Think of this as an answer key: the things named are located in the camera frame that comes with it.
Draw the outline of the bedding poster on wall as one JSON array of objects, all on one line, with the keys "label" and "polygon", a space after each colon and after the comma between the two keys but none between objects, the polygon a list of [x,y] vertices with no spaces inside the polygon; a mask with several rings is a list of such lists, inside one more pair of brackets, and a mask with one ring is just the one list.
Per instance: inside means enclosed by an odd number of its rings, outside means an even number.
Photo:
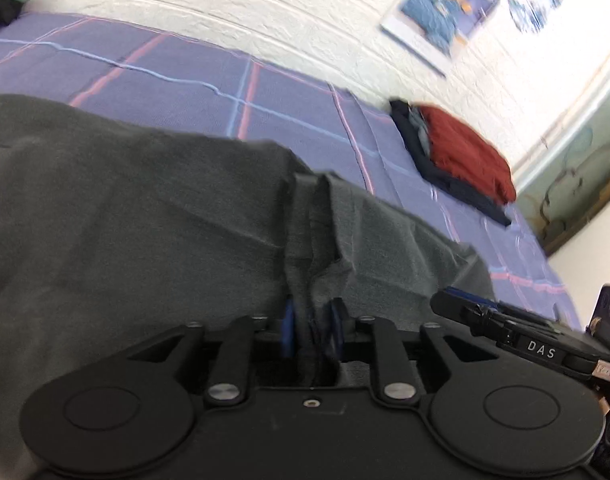
[{"label": "bedding poster on wall", "polygon": [[381,30],[445,77],[499,0],[398,0]]}]

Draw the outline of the navy folded garment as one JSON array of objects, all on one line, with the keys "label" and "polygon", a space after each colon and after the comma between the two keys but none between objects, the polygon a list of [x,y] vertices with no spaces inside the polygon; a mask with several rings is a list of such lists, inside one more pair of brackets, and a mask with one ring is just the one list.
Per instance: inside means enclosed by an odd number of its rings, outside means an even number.
[{"label": "navy folded garment", "polygon": [[406,102],[394,99],[390,101],[390,107],[390,115],[403,139],[405,148],[424,180],[455,200],[459,200],[460,203],[476,208],[499,226],[506,228],[511,225],[511,220],[506,216],[502,206],[497,205],[494,200],[479,192],[467,181],[453,177],[447,171],[439,169],[431,162],[430,157],[424,154],[419,138],[420,128],[410,122],[409,105]]}]

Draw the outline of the purple plaid bed sheet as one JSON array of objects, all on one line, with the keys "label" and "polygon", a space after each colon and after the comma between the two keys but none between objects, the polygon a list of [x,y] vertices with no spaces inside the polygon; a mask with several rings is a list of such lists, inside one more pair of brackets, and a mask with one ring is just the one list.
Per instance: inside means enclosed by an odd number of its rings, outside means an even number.
[{"label": "purple plaid bed sheet", "polygon": [[38,13],[0,28],[0,93],[142,126],[273,140],[472,245],[498,299],[583,325],[516,206],[499,226],[430,184],[390,115],[333,84],[171,32]]}]

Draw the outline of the green painted headboard panel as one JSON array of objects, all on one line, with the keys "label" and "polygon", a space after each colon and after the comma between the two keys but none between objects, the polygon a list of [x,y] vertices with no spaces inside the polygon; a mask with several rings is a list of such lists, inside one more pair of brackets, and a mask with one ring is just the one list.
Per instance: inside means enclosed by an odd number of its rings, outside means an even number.
[{"label": "green painted headboard panel", "polygon": [[556,252],[607,201],[610,93],[566,146],[519,194],[517,206],[547,255]]}]

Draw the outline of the red folded garment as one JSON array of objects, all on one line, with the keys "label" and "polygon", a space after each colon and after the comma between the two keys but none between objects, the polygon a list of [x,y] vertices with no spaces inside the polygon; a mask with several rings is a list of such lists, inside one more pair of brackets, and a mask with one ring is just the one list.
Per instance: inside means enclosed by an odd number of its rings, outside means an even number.
[{"label": "red folded garment", "polygon": [[465,181],[498,205],[514,203],[517,191],[505,157],[468,124],[442,108],[421,104],[433,164]]}]

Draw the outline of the dark grey pants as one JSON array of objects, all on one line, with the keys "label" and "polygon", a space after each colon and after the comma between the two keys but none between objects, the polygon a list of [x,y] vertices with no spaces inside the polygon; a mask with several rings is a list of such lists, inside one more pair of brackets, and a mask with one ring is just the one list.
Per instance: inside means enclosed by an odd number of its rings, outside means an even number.
[{"label": "dark grey pants", "polygon": [[0,94],[0,479],[34,473],[35,389],[166,328],[292,307],[313,386],[331,300],[410,330],[447,286],[494,294],[471,246],[276,143]]}]

